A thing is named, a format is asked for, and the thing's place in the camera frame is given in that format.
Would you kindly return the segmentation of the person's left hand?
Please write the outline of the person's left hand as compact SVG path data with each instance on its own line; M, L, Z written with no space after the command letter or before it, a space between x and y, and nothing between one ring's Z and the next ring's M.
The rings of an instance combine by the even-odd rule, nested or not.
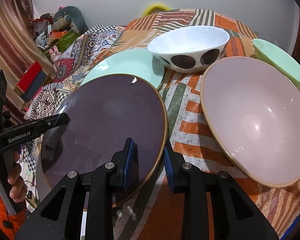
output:
M25 196L27 193L27 186L25 185L24 180L20 175L21 165L18 163L20 154L15 151L13 154L13 158L14 165L7 178L8 183L12 186L9 195L15 203L23 203L25 201Z

